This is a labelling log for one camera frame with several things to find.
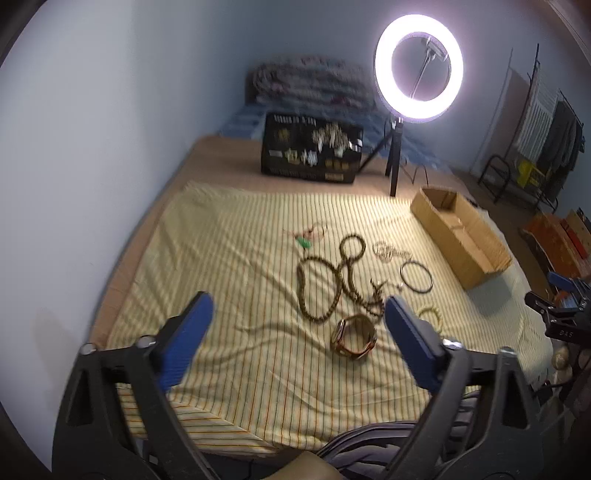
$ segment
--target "blue clamp pad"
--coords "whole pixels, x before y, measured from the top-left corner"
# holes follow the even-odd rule
[[[386,300],[384,320],[415,382],[432,394],[438,392],[447,354],[437,332],[399,296]]]
[[[559,290],[567,291],[569,293],[574,293],[577,291],[577,287],[575,286],[572,279],[558,275],[556,272],[548,273],[548,283],[550,285],[554,285]]]
[[[180,317],[169,320],[179,323],[164,348],[159,351],[158,385],[162,391],[166,392],[181,383],[212,319],[213,299],[207,293],[199,293]]]

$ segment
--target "pillow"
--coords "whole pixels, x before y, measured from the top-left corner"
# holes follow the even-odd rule
[[[372,110],[375,95],[363,67],[321,56],[284,57],[253,75],[257,101]]]

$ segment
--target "wall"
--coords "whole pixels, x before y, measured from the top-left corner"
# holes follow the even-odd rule
[[[591,80],[589,65],[573,39],[564,34],[564,25],[548,16],[546,10],[550,7],[543,2],[300,0],[272,2],[269,8],[272,16],[267,28],[273,41],[261,44],[262,58],[280,53],[322,53],[355,61],[368,69],[372,68],[381,32],[395,18],[419,13],[446,25],[462,49],[462,88],[445,115],[411,128],[436,154],[457,168],[468,170],[475,160],[482,161],[483,140],[489,136],[512,47],[511,68],[526,79],[540,42],[544,67],[575,102],[579,116],[591,115],[586,100]]]
[[[255,16],[233,0],[50,0],[0,69],[0,401],[46,465],[126,240],[243,102]]]

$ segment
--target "green pendant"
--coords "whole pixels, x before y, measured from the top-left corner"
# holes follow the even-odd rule
[[[312,242],[302,236],[296,237],[295,240],[306,250],[312,247]]]

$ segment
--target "bed sheet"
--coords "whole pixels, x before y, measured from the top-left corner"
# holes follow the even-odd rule
[[[502,238],[486,212],[481,215]],[[385,293],[397,293],[400,261],[382,263],[371,245],[384,239],[404,245],[435,279],[429,295],[403,291],[413,310],[437,306],[444,336],[485,352],[510,346],[530,381],[545,375],[551,343],[539,315],[523,302],[529,285],[517,261],[499,277],[464,291],[410,212],[409,200],[255,193],[191,183],[158,221],[107,347],[127,346],[157,332],[197,291],[212,294],[216,311],[210,329],[183,382],[168,396],[199,448],[226,455],[316,450],[364,424],[420,416],[428,395],[416,386],[383,322],[376,326],[376,348],[355,362],[329,348],[337,320],[357,311],[350,300],[341,299],[324,323],[302,317],[296,267],[304,252],[290,232],[315,222],[327,229],[310,253],[333,263],[340,261],[341,238],[364,237],[368,249],[354,273],[361,292],[370,292],[375,279],[390,280]],[[408,274],[420,282],[418,271]],[[332,273],[311,268],[307,285],[309,309],[325,310],[333,294]],[[132,432],[142,435],[131,392],[123,388],[121,394]]]
[[[369,154],[384,136],[384,122],[389,118],[387,113],[379,111],[363,111],[345,108],[331,108],[328,106],[298,106],[283,103],[250,103],[222,127],[219,135],[229,138],[248,138],[262,140],[265,129],[265,117],[268,112],[294,113],[296,115],[310,115],[316,118],[331,119],[347,122],[363,127],[362,152]],[[382,150],[381,155],[388,155],[389,144]],[[413,137],[406,129],[402,135],[401,160],[417,166],[425,166],[444,173],[451,173],[449,166],[435,156],[428,146]]]

